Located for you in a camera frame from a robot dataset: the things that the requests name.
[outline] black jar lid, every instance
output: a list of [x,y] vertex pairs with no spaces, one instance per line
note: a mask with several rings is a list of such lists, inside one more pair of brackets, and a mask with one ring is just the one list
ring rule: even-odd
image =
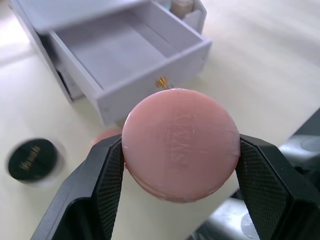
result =
[[49,175],[57,161],[58,151],[49,140],[30,139],[14,150],[8,161],[8,172],[18,181],[35,182]]

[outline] light wood surface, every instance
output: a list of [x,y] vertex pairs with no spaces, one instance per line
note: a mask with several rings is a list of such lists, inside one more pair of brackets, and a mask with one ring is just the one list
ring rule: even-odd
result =
[[[240,133],[279,146],[320,107],[317,1],[205,0],[204,5],[203,35],[213,40],[209,63],[185,87],[217,99]],[[22,29],[12,24],[14,16],[1,3],[0,35],[9,39],[0,45],[1,56],[9,54],[11,41],[22,39],[17,37]],[[62,181],[106,129],[87,99],[70,105],[41,58],[26,49],[14,60],[0,59],[0,226],[6,240],[32,236]],[[65,149],[63,171],[43,187],[21,184],[4,168],[12,147],[34,136],[54,138]],[[233,174],[212,196],[176,204],[144,192],[125,172],[112,239],[184,240],[237,188]]]

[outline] drawer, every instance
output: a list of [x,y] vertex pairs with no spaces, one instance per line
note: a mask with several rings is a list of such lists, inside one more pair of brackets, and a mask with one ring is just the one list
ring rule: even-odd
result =
[[155,2],[51,32],[50,39],[105,125],[125,118],[159,91],[160,77],[176,87],[192,80],[211,46]]

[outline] soap bar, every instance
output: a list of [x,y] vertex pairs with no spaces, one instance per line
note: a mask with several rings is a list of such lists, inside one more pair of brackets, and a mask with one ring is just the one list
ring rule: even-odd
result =
[[187,203],[219,189],[240,156],[228,112],[197,91],[169,89],[141,101],[122,131],[126,167],[157,198]]

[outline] round lid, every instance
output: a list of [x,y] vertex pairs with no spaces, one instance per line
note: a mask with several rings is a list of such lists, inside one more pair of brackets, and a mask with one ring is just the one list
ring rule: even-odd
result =
[[228,112],[214,99],[170,89],[141,101],[122,131],[130,174],[149,193],[174,202],[194,202],[219,189],[240,156],[240,136]]
[[46,177],[57,160],[57,149],[49,140],[31,139],[14,150],[8,161],[8,172],[16,180],[33,182]]

